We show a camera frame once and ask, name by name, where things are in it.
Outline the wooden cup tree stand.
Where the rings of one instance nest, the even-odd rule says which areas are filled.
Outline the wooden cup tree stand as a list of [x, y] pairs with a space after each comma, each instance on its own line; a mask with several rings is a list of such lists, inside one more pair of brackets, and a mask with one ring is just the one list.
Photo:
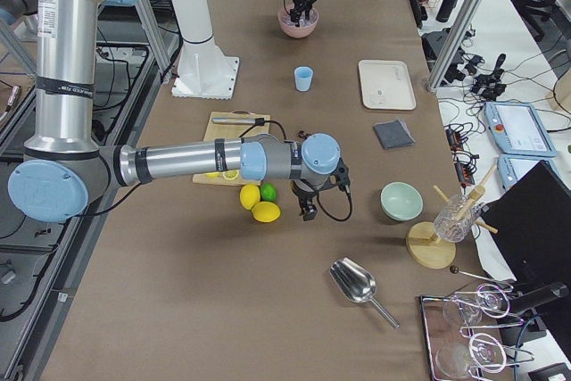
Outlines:
[[[485, 194], [484, 185], [496, 170], [497, 167], [493, 164], [480, 183], [475, 185], [468, 195], [465, 195], [468, 198], [468, 203], [460, 212], [460, 216], [463, 215], [465, 210], [476, 205], [478, 200]], [[446, 205], [451, 197], [448, 197], [437, 185], [433, 185], [433, 189], [441, 196]], [[476, 219], [474, 225], [477, 224], [493, 234], [498, 233], [497, 228], [486, 224], [484, 221], [479, 220], [479, 218]], [[456, 243], [442, 240], [435, 233], [434, 221], [425, 221], [415, 224], [406, 236], [406, 245], [413, 259], [430, 269], [446, 268], [453, 262], [456, 255]]]

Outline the mint green bowl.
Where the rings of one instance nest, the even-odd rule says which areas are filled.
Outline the mint green bowl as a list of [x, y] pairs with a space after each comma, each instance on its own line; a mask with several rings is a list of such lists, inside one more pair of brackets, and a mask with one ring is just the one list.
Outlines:
[[384, 213], [398, 221], [415, 219], [424, 209], [419, 191], [403, 182], [385, 185], [380, 194], [380, 203]]

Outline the blue teach pendant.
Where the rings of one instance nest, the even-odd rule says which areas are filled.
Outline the blue teach pendant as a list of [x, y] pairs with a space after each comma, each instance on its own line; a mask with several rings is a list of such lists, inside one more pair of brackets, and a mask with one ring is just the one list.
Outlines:
[[488, 102], [484, 107], [484, 116], [492, 138], [502, 153], [556, 157], [555, 145], [531, 104]]
[[555, 163], [548, 158], [501, 154], [497, 160], [497, 169], [501, 177], [501, 185], [504, 191], [510, 190], [529, 170], [538, 162], [546, 162], [551, 169], [559, 173]]

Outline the black handled metal knife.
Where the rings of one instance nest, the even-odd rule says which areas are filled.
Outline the black handled metal knife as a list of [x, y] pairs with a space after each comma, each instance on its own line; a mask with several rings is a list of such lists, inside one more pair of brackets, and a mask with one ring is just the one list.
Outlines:
[[211, 122], [220, 125], [248, 125], [248, 126], [263, 126], [265, 123], [263, 117], [256, 118], [230, 118], [230, 117], [214, 117]]

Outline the yellow lemon front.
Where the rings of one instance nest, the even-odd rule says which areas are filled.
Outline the yellow lemon front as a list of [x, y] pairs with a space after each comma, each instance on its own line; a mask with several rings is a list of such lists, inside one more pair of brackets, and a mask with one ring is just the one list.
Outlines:
[[252, 207], [252, 216], [261, 223], [271, 223], [281, 216], [281, 210], [273, 202], [261, 201]]

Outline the aluminium frame post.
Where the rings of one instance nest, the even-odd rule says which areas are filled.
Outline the aluminium frame post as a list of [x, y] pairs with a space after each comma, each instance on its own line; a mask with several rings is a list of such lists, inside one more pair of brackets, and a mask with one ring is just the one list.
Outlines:
[[441, 85], [445, 72], [450, 67], [451, 61], [460, 46], [461, 39], [468, 29], [468, 25], [472, 21], [481, 2], [482, 0], [464, 0], [449, 35], [443, 44], [443, 49], [439, 53], [435, 65], [430, 72], [426, 83], [426, 89], [429, 92], [435, 93], [437, 88]]

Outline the green lime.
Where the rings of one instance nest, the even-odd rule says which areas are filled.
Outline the green lime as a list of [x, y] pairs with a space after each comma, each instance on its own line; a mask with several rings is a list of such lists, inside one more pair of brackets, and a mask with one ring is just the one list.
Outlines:
[[265, 202], [275, 202], [277, 200], [277, 189], [271, 183], [263, 183], [260, 186], [261, 200]]

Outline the pink bowl with ice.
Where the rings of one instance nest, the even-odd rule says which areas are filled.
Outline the pink bowl with ice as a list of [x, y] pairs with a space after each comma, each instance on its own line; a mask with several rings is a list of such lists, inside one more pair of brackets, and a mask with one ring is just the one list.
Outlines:
[[319, 12], [312, 8], [312, 24], [306, 28], [300, 28], [295, 26], [295, 22], [291, 22], [289, 17], [289, 10], [293, 8], [293, 4], [287, 4], [285, 7], [281, 7], [277, 13], [278, 23], [280, 28], [284, 33], [292, 38], [303, 38], [309, 36], [314, 29], [317, 27], [319, 22]]

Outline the yellow lemon near lime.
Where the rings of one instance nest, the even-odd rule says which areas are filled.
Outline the yellow lemon near lime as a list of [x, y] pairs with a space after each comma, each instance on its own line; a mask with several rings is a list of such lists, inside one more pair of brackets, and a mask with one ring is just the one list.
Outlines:
[[243, 208], [250, 211], [257, 203], [261, 201], [260, 189], [257, 185], [244, 185], [239, 194], [239, 200]]

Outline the wooden cutting board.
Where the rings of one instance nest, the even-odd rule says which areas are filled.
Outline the wooden cutting board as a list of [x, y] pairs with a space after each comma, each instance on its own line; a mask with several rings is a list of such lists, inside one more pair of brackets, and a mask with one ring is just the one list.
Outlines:
[[[238, 138], [241, 136], [250, 126], [248, 125], [220, 125], [211, 122], [214, 117], [230, 117], [230, 118], [256, 118], [263, 117], [265, 120], [270, 120], [271, 117], [268, 114], [259, 114], [251, 112], [211, 112], [211, 116], [208, 125], [205, 130], [203, 137], [204, 141], [211, 141], [215, 138]], [[222, 177], [223, 172], [209, 172], [203, 174], [194, 174], [193, 182], [202, 185], [216, 185], [216, 186], [243, 186], [248, 183], [253, 183], [254, 185], [259, 185], [260, 181], [251, 181], [243, 179], [241, 175], [235, 180], [225, 180]]]

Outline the grey folded cloth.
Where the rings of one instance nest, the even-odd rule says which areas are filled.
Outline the grey folded cloth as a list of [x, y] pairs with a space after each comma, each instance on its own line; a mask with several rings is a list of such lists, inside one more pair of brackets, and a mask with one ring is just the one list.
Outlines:
[[414, 138], [402, 120], [377, 123], [373, 130], [384, 149], [407, 147], [415, 144]]

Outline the clear textured glass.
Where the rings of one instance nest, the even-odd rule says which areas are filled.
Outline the clear textured glass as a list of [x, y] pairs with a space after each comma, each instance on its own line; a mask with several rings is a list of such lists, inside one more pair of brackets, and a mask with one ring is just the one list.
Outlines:
[[482, 205], [477, 203], [460, 216], [460, 212], [467, 203], [466, 196], [454, 195], [437, 215], [434, 220], [434, 230], [442, 240], [459, 243], [471, 231], [476, 219], [480, 217]]

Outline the light blue plastic cup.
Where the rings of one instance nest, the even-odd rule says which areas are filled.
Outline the light blue plastic cup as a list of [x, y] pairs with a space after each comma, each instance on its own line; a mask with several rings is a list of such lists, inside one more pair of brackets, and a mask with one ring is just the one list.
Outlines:
[[307, 92], [310, 90], [313, 78], [313, 69], [309, 66], [299, 66], [294, 69], [294, 84], [295, 89], [300, 92]]

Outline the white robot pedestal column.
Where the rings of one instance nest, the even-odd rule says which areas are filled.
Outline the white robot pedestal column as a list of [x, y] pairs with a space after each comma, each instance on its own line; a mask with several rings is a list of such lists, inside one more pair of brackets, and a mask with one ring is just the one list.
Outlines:
[[207, 0], [171, 0], [183, 40], [178, 76], [172, 94], [229, 100], [232, 98], [239, 59], [217, 46]]

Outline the beige plastic tray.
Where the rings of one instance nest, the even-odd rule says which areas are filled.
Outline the beige plastic tray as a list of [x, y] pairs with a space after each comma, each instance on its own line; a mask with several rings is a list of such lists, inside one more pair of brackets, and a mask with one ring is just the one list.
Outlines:
[[417, 106], [407, 65], [402, 61], [360, 60], [360, 92], [371, 110], [412, 111]]

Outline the lemon half slice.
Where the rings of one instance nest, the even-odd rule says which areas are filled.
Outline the lemon half slice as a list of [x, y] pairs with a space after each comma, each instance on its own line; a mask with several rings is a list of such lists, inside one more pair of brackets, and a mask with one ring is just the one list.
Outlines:
[[229, 171], [224, 171], [222, 173], [222, 177], [225, 180], [235, 180], [239, 177], [240, 172], [238, 170], [229, 170]]

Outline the black monitor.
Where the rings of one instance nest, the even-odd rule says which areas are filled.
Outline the black monitor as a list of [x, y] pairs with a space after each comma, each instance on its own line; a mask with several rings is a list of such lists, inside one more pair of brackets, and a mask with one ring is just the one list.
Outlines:
[[570, 189], [545, 161], [535, 164], [483, 219], [516, 281], [528, 286], [570, 284]]

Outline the metal ice scoop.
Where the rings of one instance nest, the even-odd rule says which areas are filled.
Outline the metal ice scoop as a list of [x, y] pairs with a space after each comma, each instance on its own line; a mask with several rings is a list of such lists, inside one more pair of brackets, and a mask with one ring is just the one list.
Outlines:
[[370, 303], [392, 328], [400, 327], [399, 321], [377, 301], [375, 297], [377, 283], [369, 271], [355, 261], [344, 257], [332, 263], [329, 273], [349, 301]]

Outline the dark red cherries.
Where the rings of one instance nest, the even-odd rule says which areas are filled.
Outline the dark red cherries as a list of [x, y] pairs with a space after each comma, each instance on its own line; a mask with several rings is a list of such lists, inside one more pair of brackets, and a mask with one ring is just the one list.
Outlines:
[[303, 131], [303, 130], [300, 130], [300, 131], [298, 132], [298, 137], [299, 137], [299, 138], [306, 139], [306, 138], [308, 138], [308, 137], [310, 137], [310, 136], [311, 136], [311, 133], [306, 133], [306, 132]]

